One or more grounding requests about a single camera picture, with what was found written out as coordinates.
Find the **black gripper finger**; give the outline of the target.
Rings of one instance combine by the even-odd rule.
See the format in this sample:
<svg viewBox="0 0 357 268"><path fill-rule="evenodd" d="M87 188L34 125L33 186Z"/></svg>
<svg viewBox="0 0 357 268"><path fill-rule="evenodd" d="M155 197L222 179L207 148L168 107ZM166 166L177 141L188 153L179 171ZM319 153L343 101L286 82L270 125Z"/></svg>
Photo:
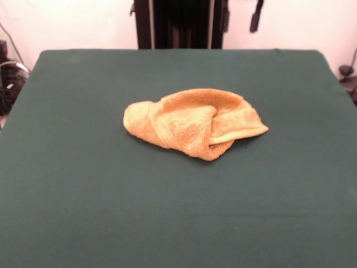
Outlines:
<svg viewBox="0 0 357 268"><path fill-rule="evenodd" d="M222 20L221 20L222 32L228 32L229 20L230 20L230 11L228 9L226 9L225 11L223 11L223 14L222 14Z"/></svg>
<svg viewBox="0 0 357 268"><path fill-rule="evenodd" d="M258 31L260 14L261 14L263 5L264 5L264 0L257 0L257 5L255 7L255 11L254 11L251 21L250 21L250 29L249 29L250 33L255 33Z"/></svg>

